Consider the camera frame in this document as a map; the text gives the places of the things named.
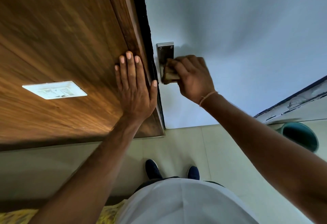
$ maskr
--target blue shoe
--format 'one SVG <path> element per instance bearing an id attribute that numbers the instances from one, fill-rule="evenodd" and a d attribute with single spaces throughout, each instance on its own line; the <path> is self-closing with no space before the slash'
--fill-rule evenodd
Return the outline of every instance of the blue shoe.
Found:
<path id="1" fill-rule="evenodd" d="M 192 165 L 187 172 L 188 179 L 200 180 L 200 173 L 196 166 Z"/>
<path id="2" fill-rule="evenodd" d="M 153 160 L 147 160 L 145 162 L 145 171 L 148 178 L 151 179 L 162 179 L 157 164 Z"/>

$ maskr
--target white shirt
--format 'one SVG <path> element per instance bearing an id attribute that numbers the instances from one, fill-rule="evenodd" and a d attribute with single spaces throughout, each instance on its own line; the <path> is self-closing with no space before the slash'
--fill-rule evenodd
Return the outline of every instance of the white shirt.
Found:
<path id="1" fill-rule="evenodd" d="M 228 189 L 182 178 L 140 189 L 121 208 L 116 223 L 258 224 L 254 214 Z"/>

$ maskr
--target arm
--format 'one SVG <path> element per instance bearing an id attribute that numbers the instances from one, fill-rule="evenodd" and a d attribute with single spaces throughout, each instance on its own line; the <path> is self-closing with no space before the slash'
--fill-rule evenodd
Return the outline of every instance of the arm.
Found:
<path id="1" fill-rule="evenodd" d="M 171 60 L 182 95 L 199 104 L 215 91 L 203 58 Z M 316 223 L 327 220 L 327 163 L 270 127 L 245 114 L 218 93 L 201 106 L 232 136 L 260 174 Z"/>
<path id="2" fill-rule="evenodd" d="M 109 197 L 126 150 L 157 105 L 157 81 L 149 91 L 141 59 L 131 52 L 115 66 L 124 111 L 113 130 L 30 223 L 95 223 Z"/>

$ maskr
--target wooden door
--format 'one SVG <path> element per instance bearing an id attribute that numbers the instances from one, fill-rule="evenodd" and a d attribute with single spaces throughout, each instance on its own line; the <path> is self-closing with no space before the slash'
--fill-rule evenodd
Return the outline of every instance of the wooden door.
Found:
<path id="1" fill-rule="evenodd" d="M 127 50 L 152 78 L 133 0 L 0 0 L 0 150 L 101 140 L 122 115 L 114 65 Z M 73 81 L 45 100 L 22 85 Z M 158 110 L 136 137 L 163 135 Z"/>

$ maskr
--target tiled floor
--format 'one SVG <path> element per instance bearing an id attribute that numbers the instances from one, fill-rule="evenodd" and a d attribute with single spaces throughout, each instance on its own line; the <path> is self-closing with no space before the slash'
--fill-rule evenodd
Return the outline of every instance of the tiled floor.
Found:
<path id="1" fill-rule="evenodd" d="M 327 120 L 305 124 L 318 136 L 317 154 L 327 160 Z M 0 200 L 49 197 L 96 147 L 84 144 L 0 153 Z M 134 140 L 113 195 L 131 194 L 146 180 L 148 158 L 157 162 L 166 177 L 185 177 L 189 166 L 196 165 L 202 180 L 216 181 L 235 192 L 262 223 L 312 223 L 263 179 L 219 125 L 170 129 L 164 138 Z"/>

